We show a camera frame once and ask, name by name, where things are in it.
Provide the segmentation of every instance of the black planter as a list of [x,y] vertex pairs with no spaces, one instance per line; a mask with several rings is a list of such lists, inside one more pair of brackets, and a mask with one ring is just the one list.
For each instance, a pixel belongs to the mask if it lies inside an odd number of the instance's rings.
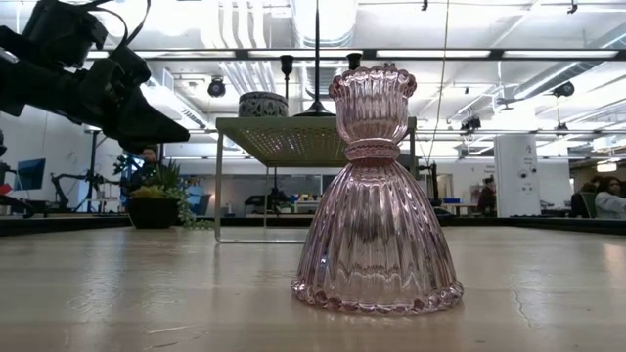
[[176,199],[132,198],[128,201],[130,221],[137,229],[167,229],[176,224]]

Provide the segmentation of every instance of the wooden table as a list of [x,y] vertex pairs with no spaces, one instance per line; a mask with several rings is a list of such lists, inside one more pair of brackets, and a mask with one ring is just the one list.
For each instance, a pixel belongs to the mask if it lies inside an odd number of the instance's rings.
[[464,304],[395,318],[291,299],[297,244],[223,245],[181,230],[0,238],[0,351],[624,351],[626,238],[445,233]]

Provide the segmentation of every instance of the metal table leg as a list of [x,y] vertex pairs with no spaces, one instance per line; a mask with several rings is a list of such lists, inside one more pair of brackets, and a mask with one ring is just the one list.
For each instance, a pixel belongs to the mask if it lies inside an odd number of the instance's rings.
[[239,244],[303,244],[304,240],[281,240],[281,239],[267,239],[267,200],[268,200],[268,187],[270,184],[270,169],[265,167],[265,206],[263,210],[263,237],[265,239],[259,240],[240,240],[240,239],[225,239],[220,235],[219,229],[219,214],[217,214],[218,202],[221,196],[221,177],[222,177],[222,148],[217,149],[217,168],[215,175],[215,239],[220,243],[239,243]]
[[222,242],[221,208],[222,208],[222,161],[224,154],[224,134],[219,132],[217,138],[217,160],[215,165],[215,240]]
[[263,206],[263,231],[267,231],[267,186],[270,184],[270,168],[265,166],[265,204]]
[[409,171],[411,172],[411,175],[413,175],[413,177],[415,177],[416,179],[418,178],[418,174],[415,172],[416,170],[416,165],[415,165],[415,129],[412,129],[409,132],[409,143],[411,143],[411,146],[409,147],[409,156],[411,157],[411,159],[409,160]]

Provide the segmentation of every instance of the pink glass candle holder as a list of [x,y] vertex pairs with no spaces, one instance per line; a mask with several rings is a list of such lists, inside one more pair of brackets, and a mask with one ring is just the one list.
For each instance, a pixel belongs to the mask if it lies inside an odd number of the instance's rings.
[[293,295],[347,312],[420,314],[461,301],[448,244],[428,198],[395,161],[415,77],[394,66],[335,77],[337,130],[350,163],[324,193]]

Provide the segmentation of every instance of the blue monitor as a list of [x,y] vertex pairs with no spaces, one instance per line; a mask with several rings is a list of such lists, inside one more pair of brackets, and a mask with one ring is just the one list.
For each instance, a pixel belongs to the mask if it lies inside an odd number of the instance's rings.
[[45,158],[18,162],[18,172],[13,189],[15,191],[40,190],[43,185],[45,168]]

